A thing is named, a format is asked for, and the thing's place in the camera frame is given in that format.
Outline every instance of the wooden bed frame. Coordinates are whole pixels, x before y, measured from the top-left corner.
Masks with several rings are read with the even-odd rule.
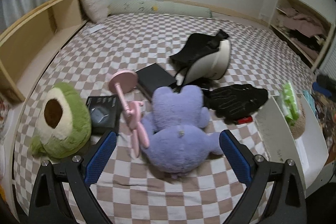
[[[0,35],[0,92],[12,105],[4,128],[6,167],[1,185],[17,219],[12,163],[20,117],[50,62],[86,22],[82,19],[79,0],[49,0]]]

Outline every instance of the clothes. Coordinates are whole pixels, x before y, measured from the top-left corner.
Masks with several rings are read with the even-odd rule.
[[[303,96],[306,98],[311,110],[314,112],[314,115],[316,115],[316,108],[315,108],[315,101],[314,98],[310,95],[310,93],[307,90],[302,91]]]
[[[298,13],[293,8],[282,8],[284,12],[289,11],[287,15],[278,15],[279,25],[283,25],[291,30],[298,30],[307,37],[313,37],[318,34],[325,34],[322,23],[315,17]]]
[[[292,38],[292,41],[297,44],[301,49],[303,49],[303,51],[308,54],[308,56],[315,61],[317,59],[317,57],[319,56],[319,53],[317,51],[314,51],[310,48],[308,48],[305,44],[301,43],[299,40],[297,40],[296,38]]]
[[[316,77],[316,82],[323,88],[330,90],[333,93],[336,93],[336,80],[333,80],[328,75],[320,73]]]
[[[320,52],[320,50],[322,49],[322,46],[316,41],[315,37],[307,37],[300,33],[298,30],[290,30],[289,36],[296,38],[313,51]]]
[[[323,136],[326,140],[328,149],[330,149],[333,143],[336,143],[336,103],[330,98],[327,98],[327,96],[320,91],[315,91],[315,89],[311,96],[315,101],[316,114],[322,128]]]
[[[314,91],[322,93],[327,98],[329,98],[329,97],[331,97],[333,95],[329,90],[321,87],[317,82],[314,82],[313,85],[312,85],[312,87],[313,87]]]

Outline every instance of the power outlet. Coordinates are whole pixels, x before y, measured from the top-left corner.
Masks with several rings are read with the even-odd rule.
[[[264,14],[259,14],[259,19],[260,19],[260,20],[265,20],[265,18],[266,18],[266,15],[264,15]]]

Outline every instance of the pillow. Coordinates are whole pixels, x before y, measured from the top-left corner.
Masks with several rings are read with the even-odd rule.
[[[81,0],[83,9],[89,19],[97,23],[107,18],[109,10],[106,0]]]

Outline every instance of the purple plush toy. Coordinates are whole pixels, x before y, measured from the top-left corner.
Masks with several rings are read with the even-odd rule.
[[[164,86],[155,90],[153,111],[142,119],[150,141],[141,148],[150,162],[172,177],[183,176],[199,166],[209,155],[222,155],[219,133],[206,134],[209,110],[203,105],[199,87],[187,85],[180,93]]]

